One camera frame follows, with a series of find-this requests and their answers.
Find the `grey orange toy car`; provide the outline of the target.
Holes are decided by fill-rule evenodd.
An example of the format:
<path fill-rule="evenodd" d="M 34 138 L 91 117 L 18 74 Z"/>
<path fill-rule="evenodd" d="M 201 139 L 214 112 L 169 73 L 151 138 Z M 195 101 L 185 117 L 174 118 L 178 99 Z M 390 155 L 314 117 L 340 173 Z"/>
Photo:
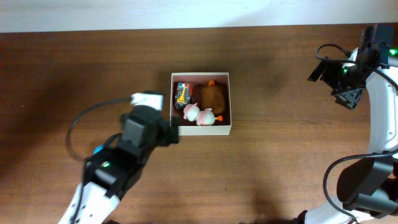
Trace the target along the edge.
<path fill-rule="evenodd" d="M 190 83 L 177 83 L 177 89 L 175 92 L 175 103 L 176 109 L 184 109 L 191 102 L 193 96 L 193 85 Z"/>

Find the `brown plush toy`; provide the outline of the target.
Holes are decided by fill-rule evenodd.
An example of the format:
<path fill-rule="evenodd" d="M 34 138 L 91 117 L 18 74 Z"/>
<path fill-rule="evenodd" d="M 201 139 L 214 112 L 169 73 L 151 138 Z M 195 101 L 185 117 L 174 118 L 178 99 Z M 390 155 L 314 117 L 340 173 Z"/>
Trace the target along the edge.
<path fill-rule="evenodd" d="M 223 114 L 226 111 L 224 88 L 214 80 L 201 89 L 201 109 L 212 109 L 214 114 Z"/>

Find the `blue ball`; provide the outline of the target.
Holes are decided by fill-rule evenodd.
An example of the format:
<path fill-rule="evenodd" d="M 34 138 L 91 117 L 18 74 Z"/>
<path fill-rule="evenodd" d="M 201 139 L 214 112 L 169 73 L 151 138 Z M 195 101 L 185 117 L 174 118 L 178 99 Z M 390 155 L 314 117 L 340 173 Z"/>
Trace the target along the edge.
<path fill-rule="evenodd" d="M 103 149 L 103 145 L 97 146 L 95 148 L 95 150 L 93 151 L 93 154 L 96 154 L 96 153 L 100 152 L 102 149 Z"/>

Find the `pink white duck toy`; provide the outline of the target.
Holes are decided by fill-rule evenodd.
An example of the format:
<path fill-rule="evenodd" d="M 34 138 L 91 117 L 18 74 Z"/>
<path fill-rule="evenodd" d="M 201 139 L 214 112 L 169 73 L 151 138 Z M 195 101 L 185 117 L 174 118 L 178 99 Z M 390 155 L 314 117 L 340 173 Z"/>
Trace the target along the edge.
<path fill-rule="evenodd" d="M 222 121 L 221 115 L 215 116 L 211 108 L 201 110 L 197 103 L 188 104 L 183 109 L 183 118 L 195 122 L 197 126 L 212 126 L 216 121 Z"/>

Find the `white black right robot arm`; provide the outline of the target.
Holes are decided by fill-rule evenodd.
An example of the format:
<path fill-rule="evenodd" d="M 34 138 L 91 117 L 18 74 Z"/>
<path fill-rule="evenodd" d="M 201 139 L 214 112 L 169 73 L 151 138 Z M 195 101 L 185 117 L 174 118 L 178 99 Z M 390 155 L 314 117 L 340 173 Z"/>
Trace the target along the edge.
<path fill-rule="evenodd" d="M 293 223 L 361 223 L 397 215 L 397 48 L 394 28 L 375 24 L 361 33 L 345 60 L 318 56 L 308 77 L 331 87 L 336 103 L 355 109 L 367 92 L 371 132 L 365 154 L 333 162 L 323 177 L 326 202 Z"/>

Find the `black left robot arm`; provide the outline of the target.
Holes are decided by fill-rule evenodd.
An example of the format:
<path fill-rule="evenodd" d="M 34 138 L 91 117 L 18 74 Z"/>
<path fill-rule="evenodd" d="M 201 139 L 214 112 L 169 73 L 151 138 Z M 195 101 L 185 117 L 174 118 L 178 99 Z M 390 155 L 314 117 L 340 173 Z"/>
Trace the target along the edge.
<path fill-rule="evenodd" d="M 60 223 L 103 223 L 141 178 L 157 147 L 179 142 L 179 119 L 163 119 L 150 106 L 135 106 L 121 118 L 123 130 L 85 159 L 81 183 Z"/>

